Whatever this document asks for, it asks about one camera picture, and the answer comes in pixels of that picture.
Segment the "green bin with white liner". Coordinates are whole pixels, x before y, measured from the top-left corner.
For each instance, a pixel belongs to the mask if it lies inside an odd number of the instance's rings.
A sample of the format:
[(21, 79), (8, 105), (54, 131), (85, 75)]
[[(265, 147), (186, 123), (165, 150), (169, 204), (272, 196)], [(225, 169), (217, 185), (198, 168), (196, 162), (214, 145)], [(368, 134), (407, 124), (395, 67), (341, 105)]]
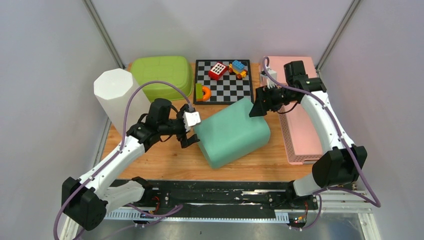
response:
[(209, 166), (221, 168), (265, 146), (271, 130), (262, 117), (249, 117), (253, 103), (242, 98), (194, 127)]

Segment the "pink perforated plastic basket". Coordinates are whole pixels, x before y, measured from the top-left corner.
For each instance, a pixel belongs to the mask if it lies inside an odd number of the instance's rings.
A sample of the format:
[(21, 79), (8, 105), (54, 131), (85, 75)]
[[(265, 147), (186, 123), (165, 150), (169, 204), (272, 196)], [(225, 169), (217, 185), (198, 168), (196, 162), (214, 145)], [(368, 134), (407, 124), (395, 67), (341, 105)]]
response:
[(301, 105), (284, 105), (279, 110), (278, 118), (289, 164), (313, 164), (322, 157), (318, 134)]

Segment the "large green plastic container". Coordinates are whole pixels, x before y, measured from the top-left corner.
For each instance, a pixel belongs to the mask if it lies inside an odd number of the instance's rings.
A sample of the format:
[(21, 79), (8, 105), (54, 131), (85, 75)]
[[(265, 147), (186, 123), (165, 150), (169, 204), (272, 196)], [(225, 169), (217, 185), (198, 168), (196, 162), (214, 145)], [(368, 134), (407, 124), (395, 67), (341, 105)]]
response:
[[(164, 81), (180, 89), (187, 97), (193, 92), (192, 66), (183, 56), (138, 58), (128, 65), (128, 71), (140, 86), (150, 81)], [(169, 101), (184, 99), (181, 93), (174, 88), (161, 83), (147, 85), (142, 90), (151, 102), (157, 98)]]

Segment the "white plastic bin liner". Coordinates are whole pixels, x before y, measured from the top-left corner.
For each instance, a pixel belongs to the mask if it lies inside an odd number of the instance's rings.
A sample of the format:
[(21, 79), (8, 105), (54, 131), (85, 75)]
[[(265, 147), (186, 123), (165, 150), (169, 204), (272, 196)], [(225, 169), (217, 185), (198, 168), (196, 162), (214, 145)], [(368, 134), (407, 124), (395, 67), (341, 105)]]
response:
[[(103, 72), (93, 83), (94, 95), (121, 136), (125, 134), (123, 124), (127, 104), (139, 86), (133, 75), (121, 68)], [(150, 105), (151, 102), (140, 90), (131, 101), (125, 129), (128, 130), (142, 114), (147, 113)]]

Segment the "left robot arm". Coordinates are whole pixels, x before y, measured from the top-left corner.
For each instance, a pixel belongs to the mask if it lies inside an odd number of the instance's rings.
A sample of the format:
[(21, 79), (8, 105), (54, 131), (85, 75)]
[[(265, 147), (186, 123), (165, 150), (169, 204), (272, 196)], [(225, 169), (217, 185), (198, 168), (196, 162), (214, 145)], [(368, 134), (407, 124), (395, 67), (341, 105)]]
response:
[(110, 212), (129, 203), (149, 206), (153, 201), (152, 185), (141, 177), (112, 187), (115, 179), (137, 158), (145, 154), (162, 136), (175, 136), (181, 148), (199, 142), (191, 128), (201, 123), (198, 111), (188, 103), (177, 110), (164, 98), (157, 98), (135, 124), (124, 140), (94, 168), (62, 184), (63, 213), (84, 230), (95, 229)]

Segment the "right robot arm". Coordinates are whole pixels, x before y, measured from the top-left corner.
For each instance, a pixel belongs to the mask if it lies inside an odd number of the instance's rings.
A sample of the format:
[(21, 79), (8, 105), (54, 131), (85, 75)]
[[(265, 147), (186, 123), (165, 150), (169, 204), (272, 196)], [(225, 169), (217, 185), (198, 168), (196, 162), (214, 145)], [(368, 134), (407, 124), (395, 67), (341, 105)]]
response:
[(278, 82), (269, 72), (269, 57), (262, 60), (263, 74), (273, 86), (258, 87), (249, 113), (261, 117), (277, 112), (282, 106), (296, 102), (302, 106), (312, 121), (318, 135), (323, 155), (307, 176), (292, 181), (292, 191), (285, 195), (286, 204), (298, 209), (308, 195), (317, 194), (334, 186), (350, 184), (365, 179), (362, 167), (368, 153), (348, 136), (331, 106), (327, 88), (319, 77), (309, 77), (301, 60), (284, 65), (286, 84)]

